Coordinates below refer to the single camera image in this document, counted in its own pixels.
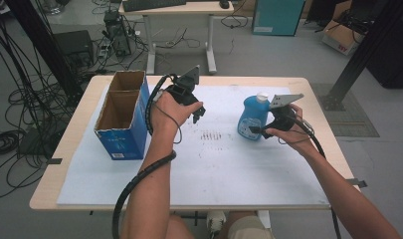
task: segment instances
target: power strip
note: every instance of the power strip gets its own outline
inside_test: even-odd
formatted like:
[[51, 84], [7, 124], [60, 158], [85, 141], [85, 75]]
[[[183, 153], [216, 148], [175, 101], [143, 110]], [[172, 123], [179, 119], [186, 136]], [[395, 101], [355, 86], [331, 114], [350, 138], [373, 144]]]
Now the power strip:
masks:
[[99, 51], [99, 59], [106, 59], [110, 52], [111, 41], [108, 38], [103, 38], [100, 51]]

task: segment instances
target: blue cardboard box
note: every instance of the blue cardboard box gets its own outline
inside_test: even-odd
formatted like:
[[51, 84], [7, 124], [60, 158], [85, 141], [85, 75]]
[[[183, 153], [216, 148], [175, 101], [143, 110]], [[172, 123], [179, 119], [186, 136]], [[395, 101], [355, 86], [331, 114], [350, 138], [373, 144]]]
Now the blue cardboard box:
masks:
[[148, 98], [145, 72], [114, 74], [95, 126], [95, 133], [111, 159], [143, 159]]

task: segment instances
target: handheld controller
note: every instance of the handheld controller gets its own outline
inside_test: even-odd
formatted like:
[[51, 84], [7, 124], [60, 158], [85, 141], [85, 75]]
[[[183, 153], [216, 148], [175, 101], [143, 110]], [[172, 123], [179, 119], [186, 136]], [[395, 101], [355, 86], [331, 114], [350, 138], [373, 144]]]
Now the handheld controller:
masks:
[[275, 95], [270, 103], [270, 112], [273, 114], [275, 120], [265, 125], [264, 127], [250, 126], [252, 133], [260, 133], [265, 139], [271, 137], [271, 134], [266, 133], [267, 128], [276, 128], [282, 131], [288, 131], [295, 124], [296, 114], [289, 106], [290, 103], [303, 97], [299, 95]]
[[[169, 74], [163, 76], [157, 85], [152, 90], [152, 93], [148, 99], [146, 109], [145, 109], [145, 124], [147, 126], [147, 130], [150, 134], [153, 132], [153, 128], [151, 125], [150, 114], [151, 114], [151, 105], [153, 102], [161, 96], [160, 88], [164, 84], [164, 82], [170, 78], [173, 85], [168, 86], [164, 91], [170, 93], [173, 99], [180, 105], [189, 106], [193, 103], [198, 102], [198, 99], [194, 97], [192, 92], [195, 90], [195, 85], [199, 84], [199, 77], [200, 77], [200, 68], [199, 66], [194, 67], [189, 72], [185, 73], [181, 77], [177, 77], [175, 74]], [[194, 116], [194, 123], [196, 123], [200, 117], [204, 116], [205, 109], [201, 107], [193, 114]]]
[[[179, 78], [172, 79], [173, 85], [168, 86], [165, 91], [172, 95], [173, 99], [183, 106], [189, 106], [198, 102], [198, 99], [192, 94], [195, 85], [199, 84], [199, 66], [182, 75]], [[205, 109], [201, 107], [193, 114], [193, 122], [196, 123], [200, 117], [204, 116]]]

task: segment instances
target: human arm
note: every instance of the human arm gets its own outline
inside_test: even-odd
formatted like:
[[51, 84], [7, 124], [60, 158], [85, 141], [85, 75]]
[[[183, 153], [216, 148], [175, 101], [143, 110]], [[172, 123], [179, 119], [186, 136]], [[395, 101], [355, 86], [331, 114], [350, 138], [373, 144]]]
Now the human arm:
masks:
[[[171, 153], [178, 125], [201, 107], [200, 102], [181, 106], [169, 93], [163, 92], [151, 108], [153, 134], [140, 170]], [[163, 239], [167, 232], [169, 208], [170, 163], [167, 163], [145, 177], [130, 193], [120, 237]]]
[[[297, 119], [301, 120], [302, 109], [295, 105], [291, 107], [296, 111]], [[289, 131], [269, 128], [266, 132], [283, 139], [306, 159], [334, 212], [352, 238], [400, 238], [379, 210], [317, 151], [298, 125], [295, 124]]]

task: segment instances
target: blue spray bottle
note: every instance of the blue spray bottle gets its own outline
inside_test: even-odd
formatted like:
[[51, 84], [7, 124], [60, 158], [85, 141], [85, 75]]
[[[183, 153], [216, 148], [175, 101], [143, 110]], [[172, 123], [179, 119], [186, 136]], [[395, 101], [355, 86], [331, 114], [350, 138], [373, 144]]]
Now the blue spray bottle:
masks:
[[269, 114], [267, 93], [258, 93], [256, 96], [248, 97], [244, 100], [244, 112], [238, 122], [238, 133], [250, 140], [258, 140], [261, 138], [260, 133], [252, 133], [250, 126], [263, 127], [267, 122]]

